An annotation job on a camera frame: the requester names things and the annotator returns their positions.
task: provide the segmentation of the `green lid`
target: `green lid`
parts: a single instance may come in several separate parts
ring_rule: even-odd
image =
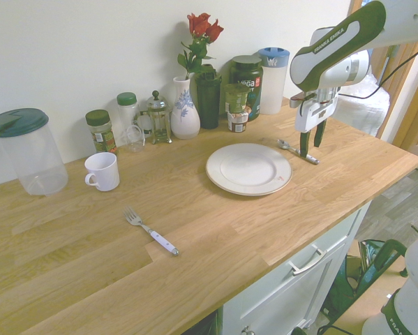
[[[0,114],[0,137],[15,137],[43,127],[49,117],[35,108],[10,110]]]
[[[131,92],[123,92],[117,96],[117,103],[120,106],[134,105],[137,102],[136,95]]]
[[[259,68],[262,60],[257,56],[243,55],[235,56],[232,58],[232,62],[240,70],[253,70]]]
[[[93,127],[103,126],[111,121],[106,110],[92,110],[86,114],[85,118],[86,123]]]

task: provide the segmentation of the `drawer handle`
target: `drawer handle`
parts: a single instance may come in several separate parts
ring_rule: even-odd
[[[288,262],[288,264],[291,265],[292,269],[294,270],[294,272],[292,273],[293,276],[298,276],[300,274],[303,274],[304,272],[307,272],[309,269],[314,267],[317,263],[319,263],[323,259],[323,257],[325,257],[327,255],[328,250],[321,251],[319,248],[316,247],[315,252],[319,254],[319,257],[312,260],[305,267],[303,267],[301,269],[296,267],[293,262],[291,262],[291,261]]]

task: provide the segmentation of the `blue floral pattern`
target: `blue floral pattern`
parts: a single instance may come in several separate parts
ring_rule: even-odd
[[[181,110],[181,119],[187,115],[188,110],[185,107],[193,108],[194,106],[190,96],[190,89],[184,89],[184,92],[179,95],[178,101],[174,103],[174,106],[178,110]]]

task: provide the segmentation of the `spoon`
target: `spoon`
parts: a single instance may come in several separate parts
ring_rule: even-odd
[[[298,150],[298,149],[295,149],[295,148],[293,148],[293,147],[291,147],[290,146],[290,144],[288,143],[288,142],[286,142],[286,141],[283,141],[283,140],[277,140],[277,143],[278,143],[278,146],[281,148],[281,149],[283,149],[283,150],[290,150],[290,151],[293,151],[293,152],[295,152],[300,158],[302,158],[302,159],[304,159],[304,160],[306,160],[306,161],[308,161],[309,163],[312,163],[312,164],[314,164],[314,165],[317,165],[317,164],[319,164],[320,163],[320,161],[318,160],[318,159],[315,159],[314,157],[312,157],[311,155],[306,155],[306,158],[304,158],[304,157],[301,157],[300,156],[300,150]]]

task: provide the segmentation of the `white cabinet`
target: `white cabinet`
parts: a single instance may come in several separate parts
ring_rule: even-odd
[[[314,322],[369,203],[223,306],[223,335],[286,335]]]

